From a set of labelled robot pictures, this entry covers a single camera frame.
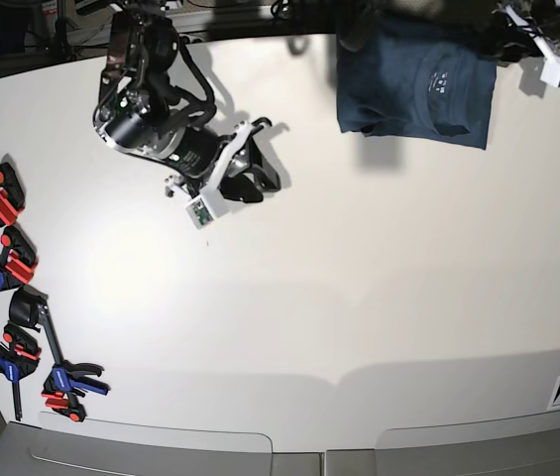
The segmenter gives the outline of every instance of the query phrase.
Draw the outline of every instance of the dark blue t-shirt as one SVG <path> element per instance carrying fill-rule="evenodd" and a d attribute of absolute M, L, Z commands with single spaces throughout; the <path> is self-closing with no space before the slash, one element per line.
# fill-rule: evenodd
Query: dark blue t-shirt
<path fill-rule="evenodd" d="M 360 52 L 339 47 L 341 131 L 485 149 L 497 65 L 465 32 L 387 17 Z"/>

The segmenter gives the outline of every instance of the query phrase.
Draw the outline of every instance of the motor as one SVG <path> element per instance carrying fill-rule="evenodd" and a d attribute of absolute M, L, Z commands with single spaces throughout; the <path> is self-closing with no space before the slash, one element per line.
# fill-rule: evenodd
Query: motor
<path fill-rule="evenodd" d="M 165 15 L 165 1 L 124 0 L 113 16 L 107 63 L 92 122 L 112 149 L 173 169 L 167 194 L 189 197 L 198 228 L 228 211 L 226 200 L 258 203 L 281 189 L 280 176 L 253 136 L 266 118 L 219 136 L 207 124 L 216 113 L 213 89 Z M 168 69 L 181 57 L 204 99 L 170 83 Z"/>

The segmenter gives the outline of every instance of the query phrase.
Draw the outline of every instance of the white table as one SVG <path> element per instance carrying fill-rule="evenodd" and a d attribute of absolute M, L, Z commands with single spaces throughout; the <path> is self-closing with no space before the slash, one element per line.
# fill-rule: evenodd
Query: white table
<path fill-rule="evenodd" d="M 311 37 L 298 58 L 280 38 L 192 47 L 231 96 L 219 132 L 270 117 L 261 147 L 289 175 L 203 231 L 165 198 L 167 169 L 94 133 L 104 59 L 0 79 L 32 285 L 65 357 L 104 366 L 112 388 L 83 401 L 91 418 L 321 451 L 545 412 L 560 374 L 560 91 L 528 97 L 521 69 L 502 69 L 486 152 L 366 140 L 339 133 L 329 45 Z M 183 70 L 172 77 L 189 85 Z M 52 365 L 38 340 L 29 424 Z M 13 418 L 3 376 L 0 409 Z"/>

